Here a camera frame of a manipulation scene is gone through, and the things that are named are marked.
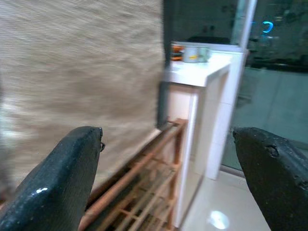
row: tile floor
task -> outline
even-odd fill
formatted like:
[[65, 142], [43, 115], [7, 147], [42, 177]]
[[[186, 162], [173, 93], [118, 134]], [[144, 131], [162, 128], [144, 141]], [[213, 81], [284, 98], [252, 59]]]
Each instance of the tile floor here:
[[245, 179], [225, 172], [204, 178], [180, 230], [270, 231]]

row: blue light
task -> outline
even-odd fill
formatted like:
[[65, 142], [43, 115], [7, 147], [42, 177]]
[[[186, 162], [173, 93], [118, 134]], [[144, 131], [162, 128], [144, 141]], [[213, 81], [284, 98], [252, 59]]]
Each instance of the blue light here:
[[274, 27], [274, 24], [269, 21], [264, 21], [262, 24], [269, 25], [267, 30], [263, 30], [264, 33], [269, 33]]

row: glossy floor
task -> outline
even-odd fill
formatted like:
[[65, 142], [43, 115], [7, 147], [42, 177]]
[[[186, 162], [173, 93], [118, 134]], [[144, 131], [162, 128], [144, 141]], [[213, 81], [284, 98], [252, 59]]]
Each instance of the glossy floor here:
[[182, 231], [270, 231], [244, 178], [220, 172], [204, 178]]

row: white countertop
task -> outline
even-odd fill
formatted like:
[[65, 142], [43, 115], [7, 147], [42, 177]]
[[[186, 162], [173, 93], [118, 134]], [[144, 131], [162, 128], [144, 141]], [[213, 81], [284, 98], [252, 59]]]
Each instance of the white countertop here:
[[170, 82], [197, 87], [206, 87], [215, 77], [229, 71], [232, 56], [224, 53], [213, 53], [208, 63], [171, 62]]

